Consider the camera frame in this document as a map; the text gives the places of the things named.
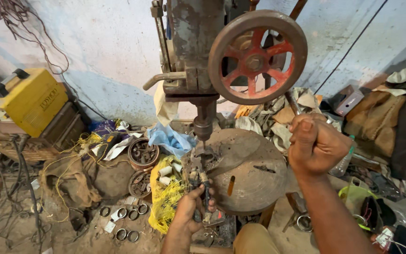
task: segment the yellow welding machine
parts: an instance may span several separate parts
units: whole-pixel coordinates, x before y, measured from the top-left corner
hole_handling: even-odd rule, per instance
[[[38,137],[67,100],[46,69],[17,69],[0,83],[0,131]]]

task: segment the white wall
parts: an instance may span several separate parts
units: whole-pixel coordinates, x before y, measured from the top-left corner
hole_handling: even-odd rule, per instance
[[[296,1],[261,0],[258,9],[289,14]],[[29,2],[69,57],[65,78],[83,101],[108,118],[124,118],[134,124],[155,121],[154,89],[141,89],[160,70],[159,43],[149,0]],[[318,89],[382,2],[308,0],[297,22],[307,36],[309,55],[296,86]],[[36,20],[30,22],[40,30]],[[366,83],[405,48],[406,0],[390,0],[319,93],[331,96],[351,79]],[[51,47],[47,49],[54,63],[65,66],[64,58]],[[15,41],[0,21],[0,76],[15,68],[38,66],[46,67],[42,50],[35,43]],[[226,102],[218,106],[218,111],[227,114],[236,106]],[[193,118],[196,109],[181,103],[179,113],[179,118]],[[98,119],[92,112],[89,115]]]

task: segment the handwheel hub nut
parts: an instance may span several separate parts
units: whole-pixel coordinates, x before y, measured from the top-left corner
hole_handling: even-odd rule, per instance
[[[245,60],[245,66],[250,71],[259,71],[264,64],[264,57],[262,55],[251,55]]]

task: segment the yellow plastic bag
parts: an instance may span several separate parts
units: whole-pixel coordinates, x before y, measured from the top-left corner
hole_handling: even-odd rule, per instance
[[[169,224],[172,222],[173,216],[175,216],[178,200],[184,195],[181,182],[172,181],[169,186],[165,187],[165,185],[158,184],[156,181],[159,170],[170,166],[173,161],[181,163],[174,155],[160,155],[159,162],[151,170],[150,176],[153,205],[148,222],[152,228],[162,234],[167,234]]]

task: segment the welding machine handle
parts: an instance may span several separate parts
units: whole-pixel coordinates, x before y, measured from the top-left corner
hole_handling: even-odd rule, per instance
[[[29,73],[23,71],[22,69],[16,69],[9,77],[5,78],[3,81],[0,82],[0,98],[4,98],[8,95],[8,91],[5,88],[7,83],[9,83],[12,79],[18,77],[19,79],[25,79],[29,77]]]

